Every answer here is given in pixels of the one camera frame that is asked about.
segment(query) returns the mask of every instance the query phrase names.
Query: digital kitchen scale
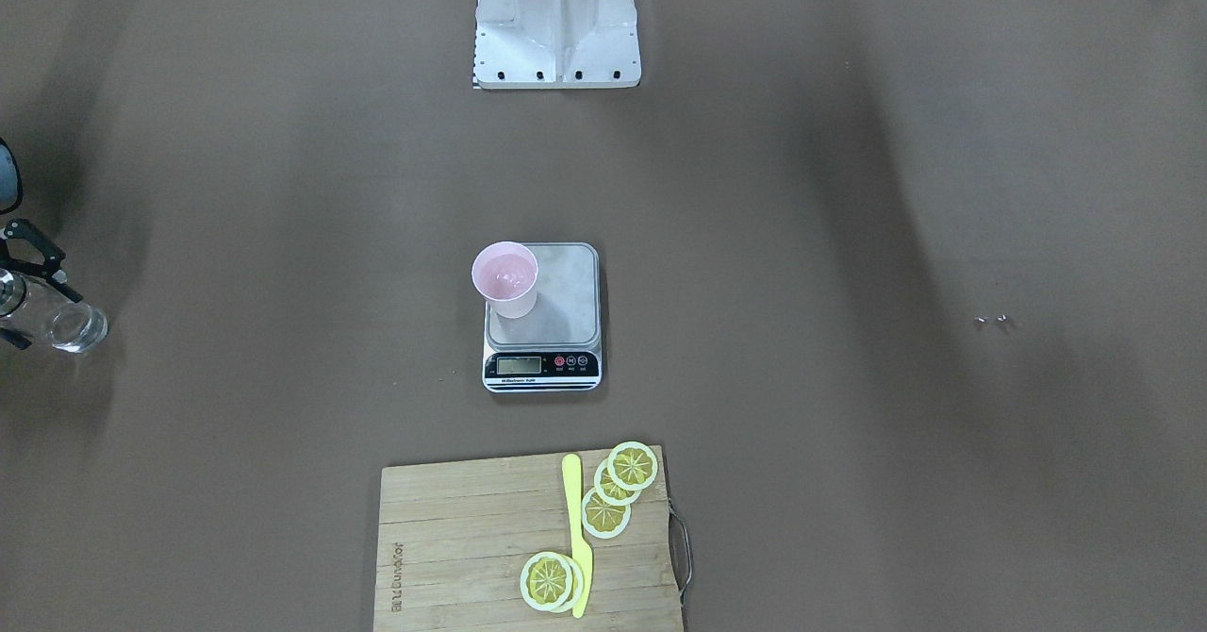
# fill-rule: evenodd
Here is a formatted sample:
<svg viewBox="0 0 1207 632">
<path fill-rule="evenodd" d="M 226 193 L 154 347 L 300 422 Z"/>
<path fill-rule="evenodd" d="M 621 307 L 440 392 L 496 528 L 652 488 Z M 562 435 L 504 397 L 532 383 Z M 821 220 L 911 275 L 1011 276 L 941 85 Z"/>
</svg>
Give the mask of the digital kitchen scale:
<svg viewBox="0 0 1207 632">
<path fill-rule="evenodd" d="M 482 382 L 491 392 L 585 392 L 604 379 L 600 257 L 587 242 L 524 242 L 536 304 L 520 318 L 486 305 Z"/>
</svg>

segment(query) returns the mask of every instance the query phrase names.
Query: yellow knife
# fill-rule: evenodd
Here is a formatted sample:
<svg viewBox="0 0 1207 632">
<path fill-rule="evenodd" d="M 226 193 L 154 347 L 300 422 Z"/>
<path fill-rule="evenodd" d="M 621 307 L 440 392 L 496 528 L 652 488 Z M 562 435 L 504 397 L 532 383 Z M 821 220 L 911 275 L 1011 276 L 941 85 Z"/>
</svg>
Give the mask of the yellow knife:
<svg viewBox="0 0 1207 632">
<path fill-rule="evenodd" d="M 583 569 L 583 596 L 572 609 L 575 618 L 582 618 L 587 596 L 591 593 L 595 552 L 583 539 L 583 460 L 573 452 L 561 458 L 561 485 L 566 488 L 566 511 L 570 513 L 570 558 Z"/>
</svg>

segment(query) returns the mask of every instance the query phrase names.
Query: white metal bracket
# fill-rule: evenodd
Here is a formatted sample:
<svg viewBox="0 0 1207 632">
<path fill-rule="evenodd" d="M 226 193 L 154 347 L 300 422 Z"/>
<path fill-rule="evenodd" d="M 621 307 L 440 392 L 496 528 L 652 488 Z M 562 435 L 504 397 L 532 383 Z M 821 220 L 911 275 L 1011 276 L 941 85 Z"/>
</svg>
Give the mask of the white metal bracket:
<svg viewBox="0 0 1207 632">
<path fill-rule="evenodd" d="M 484 89 L 635 87 L 634 0 L 478 0 L 473 83 Z"/>
</svg>

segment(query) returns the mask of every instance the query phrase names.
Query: gray table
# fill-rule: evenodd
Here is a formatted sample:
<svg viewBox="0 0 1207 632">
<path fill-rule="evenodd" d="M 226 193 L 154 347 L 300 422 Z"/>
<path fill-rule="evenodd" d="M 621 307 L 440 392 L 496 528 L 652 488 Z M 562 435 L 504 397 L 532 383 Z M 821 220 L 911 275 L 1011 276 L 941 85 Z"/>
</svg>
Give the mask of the gray table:
<svg viewBox="0 0 1207 632">
<path fill-rule="evenodd" d="M 0 0 L 113 323 L 0 350 L 0 627 L 369 630 L 383 466 L 630 438 L 692 632 L 1207 627 L 1207 0 L 637 6 L 496 94 L 473 0 Z M 600 250 L 597 391 L 479 384 L 500 238 Z"/>
</svg>

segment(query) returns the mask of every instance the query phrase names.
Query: stack of lemon slices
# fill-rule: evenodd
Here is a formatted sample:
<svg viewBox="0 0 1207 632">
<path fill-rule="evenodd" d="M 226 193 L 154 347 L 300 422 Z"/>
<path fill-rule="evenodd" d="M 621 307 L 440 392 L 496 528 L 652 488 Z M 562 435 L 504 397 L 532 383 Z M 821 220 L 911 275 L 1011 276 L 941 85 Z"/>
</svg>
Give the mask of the stack of lemon slices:
<svg viewBox="0 0 1207 632">
<path fill-rule="evenodd" d="M 595 486 L 583 497 L 583 528 L 596 538 L 616 538 L 629 525 L 641 492 L 658 476 L 658 458 L 646 444 L 625 441 L 595 469 Z M 583 596 L 582 568 L 566 555 L 537 552 L 520 572 L 520 595 L 540 611 L 566 613 Z"/>
</svg>

